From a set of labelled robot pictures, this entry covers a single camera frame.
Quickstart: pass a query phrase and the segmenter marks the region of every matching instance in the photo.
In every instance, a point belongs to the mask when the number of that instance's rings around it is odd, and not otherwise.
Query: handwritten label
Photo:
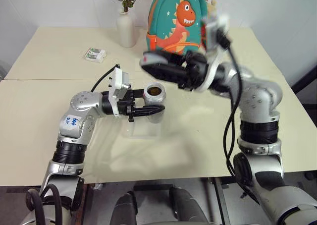
[[[74,116],[74,115],[67,115],[64,121],[64,127],[68,130],[72,130],[73,128],[76,128],[76,125],[79,124],[81,117]]]

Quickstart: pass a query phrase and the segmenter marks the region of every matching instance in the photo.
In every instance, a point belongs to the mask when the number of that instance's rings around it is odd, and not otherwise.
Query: orange dinosaur
[[[176,12],[174,13],[176,19],[173,19],[175,28],[171,28],[169,37],[166,35],[164,39],[156,36],[152,38],[156,42],[156,45],[163,48],[168,52],[183,53],[186,46],[199,46],[196,43],[186,42],[187,36],[190,32],[186,30],[186,27],[192,26],[196,20],[196,14],[192,9],[190,3],[186,0],[180,0],[179,4],[176,3]]]

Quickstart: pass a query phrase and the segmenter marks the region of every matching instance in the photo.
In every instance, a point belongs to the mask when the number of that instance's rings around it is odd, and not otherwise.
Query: green backpack
[[[179,54],[197,50],[204,16],[205,0],[153,0],[148,18],[148,49]]]

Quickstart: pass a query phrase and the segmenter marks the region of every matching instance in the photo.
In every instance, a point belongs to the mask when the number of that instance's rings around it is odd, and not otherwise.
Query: white table
[[[112,32],[98,28],[40,28],[36,32],[6,80],[0,82],[0,186],[42,182],[55,150],[59,120],[70,99],[77,92],[91,89],[95,79],[112,66],[82,59],[88,47],[106,49],[108,62],[113,61],[111,56],[119,60],[120,52],[126,51],[128,57],[118,62],[130,73],[134,89],[153,81],[138,66],[144,40],[123,49],[105,37],[112,36]],[[258,77],[278,82],[284,92],[278,110],[285,171],[317,169],[316,127],[283,75],[250,29],[232,29],[230,35],[238,61]],[[63,37],[56,40],[54,36]],[[43,48],[42,42],[54,51]],[[59,52],[58,46],[69,49],[72,57]],[[107,81],[102,82],[97,91],[107,90],[107,85]],[[127,138],[126,118],[99,119],[86,152],[86,183],[229,175],[222,135],[230,102],[209,92],[185,92],[169,83],[164,86],[167,100],[160,138]],[[239,135],[239,113],[236,130]]]

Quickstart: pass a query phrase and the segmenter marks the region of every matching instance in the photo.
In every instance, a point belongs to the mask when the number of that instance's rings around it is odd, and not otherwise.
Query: white vase
[[[136,44],[135,27],[128,12],[119,12],[117,19],[117,29],[121,46],[125,48],[133,47]]]

